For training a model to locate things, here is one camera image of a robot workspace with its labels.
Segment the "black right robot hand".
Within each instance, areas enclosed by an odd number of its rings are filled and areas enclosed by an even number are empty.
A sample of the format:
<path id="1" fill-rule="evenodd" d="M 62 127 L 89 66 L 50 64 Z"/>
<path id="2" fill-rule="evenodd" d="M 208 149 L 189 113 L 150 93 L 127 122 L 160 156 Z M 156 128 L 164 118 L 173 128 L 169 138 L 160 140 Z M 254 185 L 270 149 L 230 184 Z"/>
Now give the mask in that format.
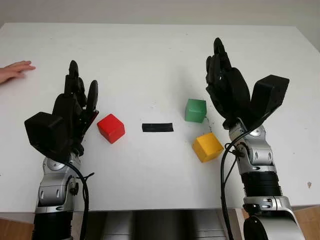
<path id="1" fill-rule="evenodd" d="M 211 101 L 224 118 L 223 128 L 230 130 L 241 119 L 252 117 L 248 85 L 241 72 L 232 67 L 220 38 L 213 43 L 213 55 L 206 59 L 206 90 Z"/>

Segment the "bare person hand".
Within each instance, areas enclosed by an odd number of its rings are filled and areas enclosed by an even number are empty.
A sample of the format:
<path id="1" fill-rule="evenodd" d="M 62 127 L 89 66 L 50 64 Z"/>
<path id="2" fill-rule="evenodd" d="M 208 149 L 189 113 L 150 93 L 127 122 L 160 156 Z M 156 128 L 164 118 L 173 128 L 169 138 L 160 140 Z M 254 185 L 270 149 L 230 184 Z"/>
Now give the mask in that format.
<path id="1" fill-rule="evenodd" d="M 30 60 L 22 60 L 0 68 L 0 84 L 12 79 L 23 78 L 25 71 L 35 70 Z"/>

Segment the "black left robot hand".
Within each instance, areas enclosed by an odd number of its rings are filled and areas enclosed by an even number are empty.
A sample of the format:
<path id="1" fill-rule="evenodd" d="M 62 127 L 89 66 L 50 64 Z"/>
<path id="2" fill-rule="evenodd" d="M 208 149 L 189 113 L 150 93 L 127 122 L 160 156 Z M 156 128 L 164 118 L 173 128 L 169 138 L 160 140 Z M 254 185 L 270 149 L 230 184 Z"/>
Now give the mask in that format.
<path id="1" fill-rule="evenodd" d="M 98 82 L 93 80 L 85 94 L 83 80 L 79 76 L 78 64 L 72 60 L 65 76 L 64 93 L 55 100 L 52 114 L 62 117 L 66 123 L 68 148 L 77 156 L 84 154 L 83 138 L 99 114 Z"/>

